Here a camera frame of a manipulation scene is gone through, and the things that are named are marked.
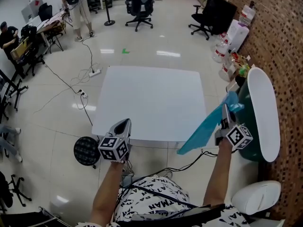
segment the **white wall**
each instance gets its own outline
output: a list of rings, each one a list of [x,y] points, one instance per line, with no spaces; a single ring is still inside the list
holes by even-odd
[[[29,0],[0,0],[0,23],[6,21],[8,26],[14,26],[19,29],[19,36],[25,21],[21,10],[28,4]],[[43,0],[48,5],[53,6],[53,14],[61,8],[61,0]],[[7,59],[6,54],[0,49],[0,70],[9,78],[15,73],[13,64]]]

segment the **teal cloth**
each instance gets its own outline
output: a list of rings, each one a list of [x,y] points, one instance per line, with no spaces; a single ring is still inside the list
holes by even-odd
[[[227,104],[229,110],[234,113],[244,108],[243,104],[239,104],[238,95],[235,92],[228,92],[221,104],[204,119],[184,146],[177,151],[179,155],[184,155],[192,149],[207,145],[216,125],[221,123],[223,104]]]

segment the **plastic bottle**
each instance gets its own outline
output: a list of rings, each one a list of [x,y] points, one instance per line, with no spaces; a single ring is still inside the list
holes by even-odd
[[[228,40],[224,40],[222,43],[220,43],[218,46],[215,47],[215,51],[213,53],[213,60],[217,63],[222,63],[225,54],[228,51]]]
[[[219,45],[222,41],[224,41],[225,39],[225,36],[226,36],[226,32],[223,32],[222,34],[219,34],[215,41],[214,41],[214,44],[210,47],[211,51],[214,52],[215,51],[215,48],[217,45]]]
[[[221,70],[219,70],[219,76],[224,81],[230,82],[232,75],[236,71],[233,63],[234,63],[234,61],[237,61],[238,55],[237,55],[237,53],[233,52],[229,56],[226,55],[224,58],[225,59],[224,59],[222,68],[221,68]]]

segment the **table top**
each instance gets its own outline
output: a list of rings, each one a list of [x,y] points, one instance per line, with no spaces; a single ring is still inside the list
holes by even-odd
[[[104,136],[120,120],[132,121],[131,139],[186,141],[206,118],[200,74],[165,68],[110,66],[92,133]]]
[[[51,30],[52,28],[54,28],[55,26],[57,26],[58,24],[60,23],[60,21],[55,21],[53,24],[51,25],[48,25],[48,26],[45,26],[45,27],[42,27],[40,28],[38,31],[37,31],[37,34],[40,34],[40,33],[44,33],[48,30]]]

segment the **hand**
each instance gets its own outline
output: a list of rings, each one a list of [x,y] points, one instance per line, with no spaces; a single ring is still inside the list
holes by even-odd
[[[219,148],[226,148],[232,150],[232,144],[228,141],[228,139],[223,138],[219,143]]]

